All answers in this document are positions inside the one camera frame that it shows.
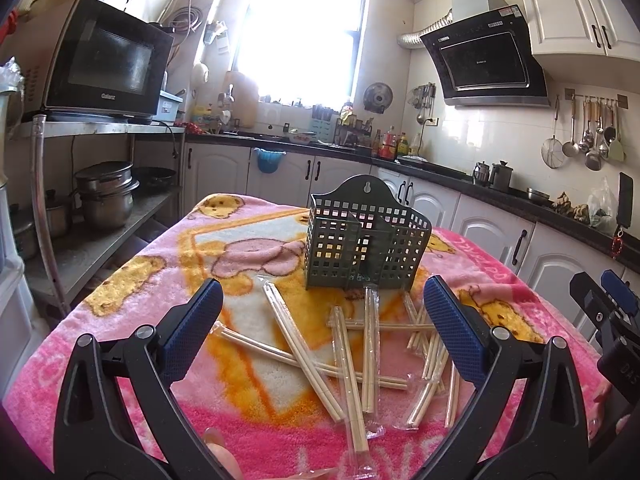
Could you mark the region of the person's left hand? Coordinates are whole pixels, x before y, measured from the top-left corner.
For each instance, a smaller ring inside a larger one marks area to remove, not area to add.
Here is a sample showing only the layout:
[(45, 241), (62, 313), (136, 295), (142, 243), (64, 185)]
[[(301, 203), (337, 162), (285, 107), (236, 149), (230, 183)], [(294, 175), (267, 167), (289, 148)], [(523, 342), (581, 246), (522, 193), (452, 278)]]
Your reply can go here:
[(228, 450), (222, 434), (216, 428), (207, 428), (203, 434), (203, 441), (218, 462), (224, 466), (224, 469), (228, 471), (235, 480), (244, 479), (238, 461)]

